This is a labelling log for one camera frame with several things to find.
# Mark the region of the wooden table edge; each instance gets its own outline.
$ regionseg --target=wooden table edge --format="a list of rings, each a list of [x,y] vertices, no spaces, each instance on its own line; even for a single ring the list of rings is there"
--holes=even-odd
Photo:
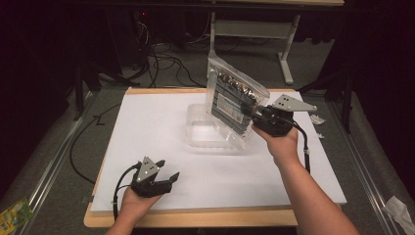
[[[269,89],[270,92],[294,92],[293,89]],[[126,95],[141,94],[181,94],[206,93],[205,88],[129,88]],[[101,164],[97,182],[92,191],[95,195],[106,157]],[[88,204],[83,222],[87,227],[110,227],[114,223],[112,211],[92,212],[92,202]],[[179,228],[179,227],[260,227],[260,226],[297,226],[297,220],[291,209],[246,208],[224,210],[183,210],[150,211],[138,224],[138,227]]]

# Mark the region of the human hand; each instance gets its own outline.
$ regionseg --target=human hand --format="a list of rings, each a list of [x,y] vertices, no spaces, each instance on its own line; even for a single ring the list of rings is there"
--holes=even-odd
[[[288,165],[300,164],[297,150],[299,134],[295,128],[292,128],[283,137],[272,137],[255,125],[253,125],[253,130],[266,141],[269,153],[274,158],[274,163],[280,169]]]
[[[152,198],[139,197],[131,187],[125,189],[124,196],[122,197],[122,204],[119,214],[128,215],[136,220],[141,219],[149,210],[150,207],[156,203],[162,195],[158,195]]]

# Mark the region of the clear plastic container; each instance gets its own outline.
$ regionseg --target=clear plastic container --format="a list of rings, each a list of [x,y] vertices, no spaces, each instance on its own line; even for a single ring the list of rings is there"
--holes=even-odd
[[[218,132],[212,116],[205,104],[193,104],[188,107],[186,118],[186,137],[192,147],[199,148],[235,148]]]

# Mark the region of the white paper sheet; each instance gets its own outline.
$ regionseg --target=white paper sheet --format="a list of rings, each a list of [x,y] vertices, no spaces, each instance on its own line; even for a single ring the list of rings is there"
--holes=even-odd
[[[285,92],[300,99],[297,92]],[[272,92],[269,104],[282,93]],[[290,204],[278,168],[266,143],[256,134],[245,152],[190,147],[186,142],[187,108],[205,101],[203,93],[125,95],[105,155],[105,164],[91,211],[112,210],[116,183],[126,169],[145,156],[154,162],[165,160],[157,180],[180,172],[171,193],[164,195],[153,210],[286,206]],[[295,113],[308,136],[311,175],[338,204],[346,198],[317,137],[308,113]],[[303,161],[302,136],[299,153]],[[129,184],[132,174],[123,184]],[[123,189],[119,190],[119,200]]]

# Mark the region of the human arm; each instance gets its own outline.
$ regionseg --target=human arm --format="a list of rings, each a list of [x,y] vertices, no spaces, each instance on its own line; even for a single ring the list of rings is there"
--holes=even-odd
[[[147,214],[150,207],[156,203],[161,195],[153,198],[138,197],[130,187],[125,189],[122,197],[121,209],[113,226],[107,231],[107,235],[131,234],[132,229]]]
[[[342,210],[324,193],[300,163],[298,132],[293,128],[285,137],[272,137],[253,126],[267,143],[303,234],[358,234]]]

